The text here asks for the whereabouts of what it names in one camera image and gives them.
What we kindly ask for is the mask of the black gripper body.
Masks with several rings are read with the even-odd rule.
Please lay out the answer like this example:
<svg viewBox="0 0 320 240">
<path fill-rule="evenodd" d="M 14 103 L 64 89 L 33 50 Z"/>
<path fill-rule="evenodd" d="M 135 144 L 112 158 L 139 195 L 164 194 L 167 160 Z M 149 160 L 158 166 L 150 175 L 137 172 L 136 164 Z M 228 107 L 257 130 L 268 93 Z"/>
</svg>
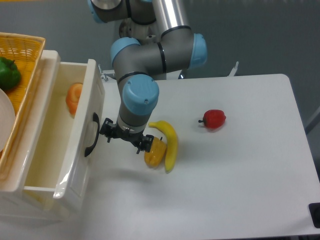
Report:
<svg viewBox="0 0 320 240">
<path fill-rule="evenodd" d="M 144 136 L 146 123 L 140 126 L 132 126 L 122 119 L 116 121 L 115 137 L 120 138 L 132 145 L 141 145 L 147 138 Z"/>
</svg>

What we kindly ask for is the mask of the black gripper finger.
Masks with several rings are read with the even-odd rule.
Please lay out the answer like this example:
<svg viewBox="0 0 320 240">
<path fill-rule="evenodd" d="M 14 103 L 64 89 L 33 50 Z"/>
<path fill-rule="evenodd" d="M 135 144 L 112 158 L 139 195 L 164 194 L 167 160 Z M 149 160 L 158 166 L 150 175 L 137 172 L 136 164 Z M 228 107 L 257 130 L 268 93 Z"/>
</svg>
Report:
<svg viewBox="0 0 320 240">
<path fill-rule="evenodd" d="M 154 140 L 154 136 L 147 134 L 141 135 L 138 139 L 134 142 L 135 147 L 137 148 L 136 153 L 139 154 L 140 152 L 147 152 L 149 153 L 152 147 L 152 143 Z"/>
<path fill-rule="evenodd" d="M 99 133 L 107 138 L 107 143 L 110 143 L 111 139 L 117 139 L 117 124 L 110 118 L 105 118 Z"/>
</svg>

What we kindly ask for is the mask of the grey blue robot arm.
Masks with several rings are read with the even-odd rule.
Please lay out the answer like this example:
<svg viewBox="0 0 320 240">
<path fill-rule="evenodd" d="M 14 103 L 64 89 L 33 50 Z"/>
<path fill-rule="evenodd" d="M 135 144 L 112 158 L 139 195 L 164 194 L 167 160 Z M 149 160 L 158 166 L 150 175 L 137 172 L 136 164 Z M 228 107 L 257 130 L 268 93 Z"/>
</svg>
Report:
<svg viewBox="0 0 320 240">
<path fill-rule="evenodd" d="M 134 29 L 112 44 L 110 60 L 121 103 L 117 120 L 106 119 L 100 129 L 107 139 L 122 139 L 149 152 L 154 137 L 144 130 L 159 98 L 154 76 L 204 65 L 205 38 L 192 31 L 182 0 L 90 0 L 88 6 L 96 22 L 130 19 L 136 26 L 151 27 L 147 44 L 146 35 Z"/>
</svg>

